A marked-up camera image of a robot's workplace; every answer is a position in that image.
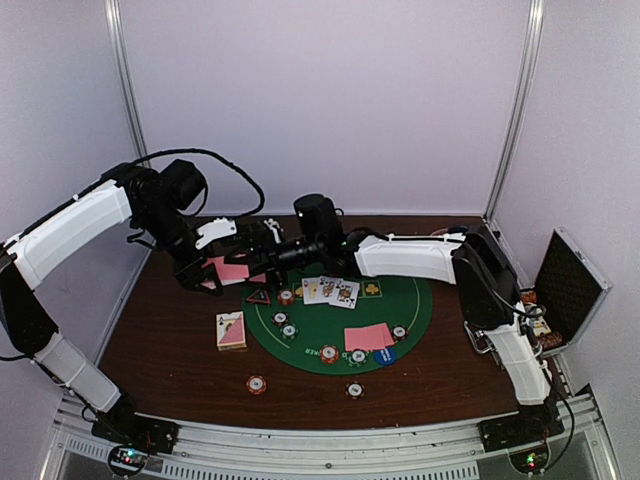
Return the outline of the red card deck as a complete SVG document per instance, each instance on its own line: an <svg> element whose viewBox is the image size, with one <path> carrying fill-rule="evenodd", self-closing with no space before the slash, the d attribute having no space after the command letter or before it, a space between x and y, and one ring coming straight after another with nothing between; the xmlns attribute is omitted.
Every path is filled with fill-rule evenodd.
<svg viewBox="0 0 640 480"><path fill-rule="evenodd" d="M222 286L242 283L249 279L249 267L244 264L227 263L223 256L209 258L203 269L214 266Z"/></svg>

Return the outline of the black red triangular dealer button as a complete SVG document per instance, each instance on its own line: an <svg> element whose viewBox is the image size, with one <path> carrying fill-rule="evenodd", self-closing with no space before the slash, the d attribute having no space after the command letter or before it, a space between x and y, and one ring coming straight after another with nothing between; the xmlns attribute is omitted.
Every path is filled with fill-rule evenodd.
<svg viewBox="0 0 640 480"><path fill-rule="evenodd" d="M256 289L251 292L247 298L246 302L252 305L266 305L270 306L272 304L271 295L266 289Z"/></svg>

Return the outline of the red chips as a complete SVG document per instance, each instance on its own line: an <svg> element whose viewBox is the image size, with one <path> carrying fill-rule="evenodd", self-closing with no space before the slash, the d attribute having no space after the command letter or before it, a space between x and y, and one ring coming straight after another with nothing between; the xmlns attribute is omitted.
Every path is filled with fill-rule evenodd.
<svg viewBox="0 0 640 480"><path fill-rule="evenodd" d="M278 293L278 302L282 306L290 306L295 301L295 293L291 289L282 289Z"/></svg>
<svg viewBox="0 0 640 480"><path fill-rule="evenodd" d="M321 362L327 365L335 364L340 359L340 351L335 345L325 345L320 350Z"/></svg>

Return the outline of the green chip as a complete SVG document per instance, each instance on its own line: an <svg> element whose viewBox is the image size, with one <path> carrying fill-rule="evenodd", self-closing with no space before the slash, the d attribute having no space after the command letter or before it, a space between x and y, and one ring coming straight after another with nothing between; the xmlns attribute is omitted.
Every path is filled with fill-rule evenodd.
<svg viewBox="0 0 640 480"><path fill-rule="evenodd" d="M362 366L367 362L368 353L361 349L355 349L348 355L348 363L350 366Z"/></svg>
<svg viewBox="0 0 640 480"><path fill-rule="evenodd" d="M286 324L280 329L281 337L285 340L293 340L297 337L299 329L294 324Z"/></svg>

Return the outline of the orange poker chip stack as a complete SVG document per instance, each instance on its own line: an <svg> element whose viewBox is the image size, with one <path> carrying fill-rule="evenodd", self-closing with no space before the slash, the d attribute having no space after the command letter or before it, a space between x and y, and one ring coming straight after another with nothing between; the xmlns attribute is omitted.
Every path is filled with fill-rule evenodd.
<svg viewBox="0 0 640 480"><path fill-rule="evenodd" d="M267 390L266 379L260 375L252 375L246 381L247 390L253 395L263 394Z"/></svg>

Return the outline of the red playing card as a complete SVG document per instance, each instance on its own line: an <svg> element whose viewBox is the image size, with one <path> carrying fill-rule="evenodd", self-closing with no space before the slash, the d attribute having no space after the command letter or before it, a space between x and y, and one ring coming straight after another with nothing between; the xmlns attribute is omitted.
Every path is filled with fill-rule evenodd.
<svg viewBox="0 0 640 480"><path fill-rule="evenodd" d="M395 343L395 340L386 323L372 326L373 350L382 350Z"/></svg>
<svg viewBox="0 0 640 480"><path fill-rule="evenodd" d="M264 285L267 283L267 276L265 274L259 274L259 275L250 277L248 281L252 284Z"/></svg>

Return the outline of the brown poker chip stack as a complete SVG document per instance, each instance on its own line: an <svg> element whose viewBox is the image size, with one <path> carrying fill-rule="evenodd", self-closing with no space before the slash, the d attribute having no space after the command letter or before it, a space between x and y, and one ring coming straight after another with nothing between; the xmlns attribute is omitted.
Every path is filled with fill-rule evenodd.
<svg viewBox="0 0 640 480"><path fill-rule="evenodd" d="M365 387L356 381L348 383L345 387L345 395L352 400L361 399L365 395Z"/></svg>

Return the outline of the blue small blind button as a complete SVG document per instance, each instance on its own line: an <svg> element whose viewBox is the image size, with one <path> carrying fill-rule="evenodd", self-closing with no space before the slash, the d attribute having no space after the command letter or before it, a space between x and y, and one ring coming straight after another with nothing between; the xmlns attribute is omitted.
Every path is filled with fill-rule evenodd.
<svg viewBox="0 0 640 480"><path fill-rule="evenodd" d="M374 352L374 360L382 366L389 366L396 362L397 353L393 348L386 348Z"/></svg>

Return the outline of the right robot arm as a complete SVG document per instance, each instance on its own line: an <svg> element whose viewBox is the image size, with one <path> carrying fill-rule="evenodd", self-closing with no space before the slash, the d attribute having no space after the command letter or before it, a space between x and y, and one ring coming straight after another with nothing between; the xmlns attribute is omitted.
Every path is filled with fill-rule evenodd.
<svg viewBox="0 0 640 480"><path fill-rule="evenodd" d="M426 236L368 227L345 232L332 200L319 193L298 198L294 210L300 236L285 239L274 220L240 223L222 241L227 261L246 266L250 276L266 276L278 292L285 290L289 272L320 264L325 274L302 283L304 303L347 310L356 309L363 278L456 286L464 320L487 338L514 387L520 413L513 433L530 442L550 426L557 397L527 323L533 313L525 309L515 272L486 228Z"/></svg>

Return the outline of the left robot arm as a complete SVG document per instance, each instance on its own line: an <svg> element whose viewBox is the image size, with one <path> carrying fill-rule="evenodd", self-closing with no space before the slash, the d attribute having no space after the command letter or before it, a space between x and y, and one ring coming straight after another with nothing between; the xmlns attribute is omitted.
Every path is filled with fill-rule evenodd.
<svg viewBox="0 0 640 480"><path fill-rule="evenodd" d="M207 281L219 286L208 247L234 234L235 222L220 218L195 228L181 213L205 187L191 162L176 160L162 172L123 163L2 247L1 323L12 345L91 407L123 444L144 433L133 399L60 333L35 291L67 258L124 222L171 255L183 288L200 291Z"/></svg>

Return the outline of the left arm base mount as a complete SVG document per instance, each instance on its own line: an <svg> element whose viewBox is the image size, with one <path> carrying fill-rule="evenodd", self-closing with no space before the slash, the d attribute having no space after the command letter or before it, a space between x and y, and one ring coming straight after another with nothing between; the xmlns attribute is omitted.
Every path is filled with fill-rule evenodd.
<svg viewBox="0 0 640 480"><path fill-rule="evenodd" d="M175 422L133 414L123 419L99 416L91 427L95 437L118 444L131 445L150 454L171 454L178 439Z"/></svg>

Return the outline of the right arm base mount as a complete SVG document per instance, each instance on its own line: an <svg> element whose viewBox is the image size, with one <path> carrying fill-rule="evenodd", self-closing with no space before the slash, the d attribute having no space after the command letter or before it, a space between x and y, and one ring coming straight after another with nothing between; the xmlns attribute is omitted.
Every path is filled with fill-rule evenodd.
<svg viewBox="0 0 640 480"><path fill-rule="evenodd" d="M483 420L478 429L485 452L540 443L565 431L561 420L546 422L522 414Z"/></svg>

